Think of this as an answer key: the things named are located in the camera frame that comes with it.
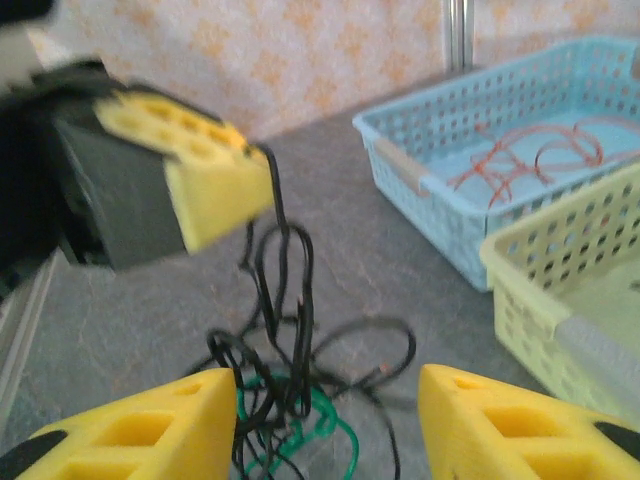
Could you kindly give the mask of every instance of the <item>green cable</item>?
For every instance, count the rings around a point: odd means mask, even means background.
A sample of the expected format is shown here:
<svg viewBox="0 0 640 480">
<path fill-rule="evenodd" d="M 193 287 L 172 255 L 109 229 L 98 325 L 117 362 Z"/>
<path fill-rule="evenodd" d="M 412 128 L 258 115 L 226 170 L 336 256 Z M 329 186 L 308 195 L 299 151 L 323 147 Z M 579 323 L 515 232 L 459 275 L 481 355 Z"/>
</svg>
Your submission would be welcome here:
<svg viewBox="0 0 640 480">
<path fill-rule="evenodd" d="M 245 386 L 248 388 L 256 387 L 261 381 L 262 379 L 259 376 L 255 376 L 245 382 Z M 246 420 L 248 415 L 244 406 L 244 391 L 240 389 L 236 390 L 236 398 L 238 402 L 238 417 L 240 420 Z M 336 428 L 340 428 L 351 440 L 351 461 L 349 462 L 347 471 L 344 474 L 344 480 L 351 480 L 356 467 L 358 466 L 358 457 L 360 455 L 360 443 L 358 442 L 358 436 L 353 431 L 353 428 L 338 416 L 338 412 L 331 402 L 331 399 L 315 388 L 311 389 L 311 406 L 320 414 L 320 418 L 316 422 L 313 430 L 304 434 L 302 422 L 300 420 L 292 421 L 289 427 L 294 433 L 282 444 L 279 448 L 279 453 L 283 457 L 290 459 L 307 443 L 315 440 L 316 438 L 327 438 L 335 432 Z M 246 473 L 248 474 L 256 466 L 260 465 L 264 461 L 265 456 L 266 455 L 261 455 L 260 458 L 252 461 L 247 466 Z M 282 459 L 276 458 L 269 468 L 269 473 L 275 473 L 281 464 Z"/>
</svg>

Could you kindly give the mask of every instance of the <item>plastic basket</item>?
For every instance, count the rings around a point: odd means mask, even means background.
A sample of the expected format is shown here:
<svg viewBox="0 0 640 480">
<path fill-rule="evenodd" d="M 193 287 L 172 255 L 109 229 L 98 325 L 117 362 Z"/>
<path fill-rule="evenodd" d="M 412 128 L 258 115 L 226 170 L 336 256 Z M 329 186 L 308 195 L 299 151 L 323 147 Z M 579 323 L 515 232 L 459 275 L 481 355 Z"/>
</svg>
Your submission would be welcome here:
<svg viewBox="0 0 640 480">
<path fill-rule="evenodd" d="M 486 271 L 478 250 L 486 236 L 602 177 L 623 161 L 553 174 L 553 181 L 522 177 L 508 202 L 489 207 L 494 190 L 486 182 L 449 182 L 471 168 L 471 157 L 487 152 L 513 129 L 537 124 L 571 127 L 595 116 L 640 122 L 638 43 L 587 37 L 485 71 L 412 93 L 358 114 L 376 186 L 478 290 Z M 588 129 L 607 158 L 640 151 L 640 130 L 600 125 Z M 517 145 L 533 162 L 553 136 L 538 135 Z M 545 161 L 575 161 L 562 150 Z"/>
<path fill-rule="evenodd" d="M 640 426 L 640 164 L 487 238 L 500 341 L 554 395 Z"/>
</svg>

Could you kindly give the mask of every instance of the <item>black cable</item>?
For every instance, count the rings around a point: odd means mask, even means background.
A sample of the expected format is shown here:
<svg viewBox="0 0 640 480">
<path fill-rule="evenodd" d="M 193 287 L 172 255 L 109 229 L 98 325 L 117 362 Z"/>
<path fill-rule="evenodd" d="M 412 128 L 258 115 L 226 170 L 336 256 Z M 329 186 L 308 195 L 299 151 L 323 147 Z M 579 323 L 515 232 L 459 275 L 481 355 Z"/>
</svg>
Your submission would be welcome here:
<svg viewBox="0 0 640 480">
<path fill-rule="evenodd" d="M 198 362 L 189 373 L 195 373 L 213 365 L 232 368 L 236 388 L 245 397 L 251 396 L 246 418 L 238 418 L 233 443 L 232 461 L 242 479 L 273 478 L 269 470 L 275 459 L 280 459 L 300 479 L 300 470 L 280 453 L 280 447 L 290 438 L 289 423 L 306 419 L 312 409 L 311 390 L 318 389 L 335 399 L 354 392 L 368 401 L 375 409 L 388 431 L 394 462 L 394 479 L 400 478 L 400 455 L 395 431 L 385 407 L 377 396 L 377 389 L 400 375 L 411 363 L 416 353 L 416 339 L 411 328 L 402 320 L 390 317 L 362 318 L 344 324 L 326 335 L 312 348 L 314 330 L 313 305 L 313 242 L 301 225 L 287 220 L 280 188 L 280 177 L 275 156 L 266 145 L 252 145 L 267 158 L 271 171 L 276 223 L 266 228 L 256 241 L 255 221 L 247 224 L 246 243 L 239 262 L 241 271 L 249 275 L 257 292 L 256 305 L 246 325 L 237 335 L 220 329 L 212 329 L 207 336 L 210 356 Z M 267 281 L 266 252 L 280 238 L 278 248 L 278 280 L 275 294 Z M 285 314 L 284 301 L 289 282 L 289 250 L 292 241 L 302 246 L 302 281 L 297 309 Z M 279 342 L 281 328 L 295 329 L 293 346 L 285 348 Z M 247 342 L 252 332 L 265 329 L 269 343 L 278 354 L 277 362 L 264 362 Z M 338 373 L 318 365 L 318 357 L 336 340 L 363 330 L 396 331 L 407 338 L 407 350 L 397 365 L 379 365 L 366 375 L 348 381 Z M 257 385 L 246 385 L 247 376 L 258 378 Z M 257 462 L 261 472 L 249 476 L 247 466 Z"/>
</svg>

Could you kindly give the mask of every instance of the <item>patterned wall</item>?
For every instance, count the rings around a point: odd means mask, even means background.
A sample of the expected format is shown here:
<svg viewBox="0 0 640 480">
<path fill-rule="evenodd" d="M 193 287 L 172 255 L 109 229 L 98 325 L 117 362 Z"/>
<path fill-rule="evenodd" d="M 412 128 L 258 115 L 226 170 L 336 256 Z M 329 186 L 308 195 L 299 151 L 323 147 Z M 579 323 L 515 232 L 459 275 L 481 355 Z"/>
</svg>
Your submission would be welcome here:
<svg viewBox="0 0 640 480">
<path fill-rule="evenodd" d="M 263 137 L 442 72 L 442 32 L 443 0 L 60 0 L 30 35 Z"/>
<path fill-rule="evenodd" d="M 638 35 L 639 0 L 476 0 L 474 61 L 502 62 L 589 33 Z"/>
</svg>

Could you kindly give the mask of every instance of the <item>tangled cable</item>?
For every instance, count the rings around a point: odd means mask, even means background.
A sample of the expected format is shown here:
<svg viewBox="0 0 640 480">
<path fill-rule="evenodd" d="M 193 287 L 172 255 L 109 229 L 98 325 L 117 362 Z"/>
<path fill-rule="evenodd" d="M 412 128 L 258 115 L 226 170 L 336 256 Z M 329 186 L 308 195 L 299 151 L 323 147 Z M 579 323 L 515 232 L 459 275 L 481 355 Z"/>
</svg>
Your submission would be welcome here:
<svg viewBox="0 0 640 480">
<path fill-rule="evenodd" d="M 295 453 L 300 436 L 300 424 L 307 420 L 312 409 L 324 415 L 316 426 L 316 432 L 326 434 L 327 425 L 342 428 L 352 437 L 354 454 L 357 461 L 357 441 L 344 421 L 336 417 L 331 403 L 336 398 L 354 392 L 367 400 L 384 423 L 391 444 L 395 465 L 394 478 L 400 478 L 400 457 L 396 436 L 391 420 L 385 411 L 377 389 L 402 373 L 413 360 L 416 353 L 416 339 L 411 328 L 397 318 L 362 318 L 334 330 L 312 348 L 314 331 L 313 305 L 313 243 L 309 233 L 295 222 L 287 220 L 284 214 L 280 179 L 275 156 L 266 145 L 253 145 L 266 156 L 271 170 L 272 188 L 276 223 L 269 226 L 260 239 L 255 239 L 255 223 L 249 222 L 246 229 L 246 244 L 239 267 L 254 281 L 257 301 L 247 324 L 232 334 L 221 329 L 212 329 L 207 336 L 210 356 L 195 365 L 189 372 L 195 373 L 212 365 L 233 369 L 238 390 L 238 411 L 232 461 L 242 479 L 249 479 L 250 471 L 260 466 L 259 479 L 273 479 L 273 471 L 284 463 L 300 479 L 302 472 L 288 457 Z M 272 296 L 265 273 L 265 257 L 269 244 L 280 237 L 278 284 Z M 288 253 L 292 240 L 298 240 L 303 251 L 302 287 L 298 297 L 297 311 L 291 314 L 283 312 L 288 287 Z M 295 329 L 295 340 L 291 349 L 279 341 L 283 326 Z M 270 345 L 276 351 L 279 360 L 267 363 L 247 342 L 247 336 L 264 329 Z M 336 372 L 322 367 L 317 362 L 321 353 L 336 340 L 360 330 L 393 330 L 407 339 L 407 350 L 396 365 L 383 363 L 355 381 L 349 381 Z M 350 478 L 355 462 L 347 471 Z"/>
<path fill-rule="evenodd" d="M 606 163 L 626 162 L 640 155 L 640 150 L 633 150 L 630 152 L 621 152 L 605 156 L 604 149 L 596 136 L 582 129 L 585 125 L 597 125 L 603 123 L 618 125 L 640 135 L 639 125 L 617 117 L 585 118 L 576 122 L 573 127 L 565 127 L 562 125 L 533 125 L 529 127 L 516 128 L 508 131 L 498 140 L 487 132 L 486 125 L 477 124 L 475 126 L 475 131 L 494 142 L 494 146 L 486 153 L 472 155 L 470 159 L 472 164 L 471 169 L 450 179 L 448 184 L 452 185 L 453 188 L 457 190 L 471 177 L 482 177 L 494 191 L 493 196 L 489 200 L 489 208 L 491 208 L 497 200 L 501 200 L 505 203 L 513 200 L 511 184 L 514 180 L 520 177 L 533 175 L 538 178 L 543 185 L 550 185 L 554 182 L 553 177 L 549 175 L 552 172 L 575 171 L 585 167 L 597 168 Z M 513 153 L 511 147 L 513 147 L 517 142 L 532 135 L 541 133 L 558 135 L 560 138 L 550 140 L 543 144 L 538 149 L 532 164 L 518 158 L 518 156 Z M 580 157 L 581 161 L 557 165 L 543 163 L 541 161 L 546 152 L 558 149 L 564 149 L 575 153 Z M 503 170 L 491 169 L 490 166 L 492 164 L 503 166 L 507 165 L 513 168 L 505 172 Z"/>
</svg>

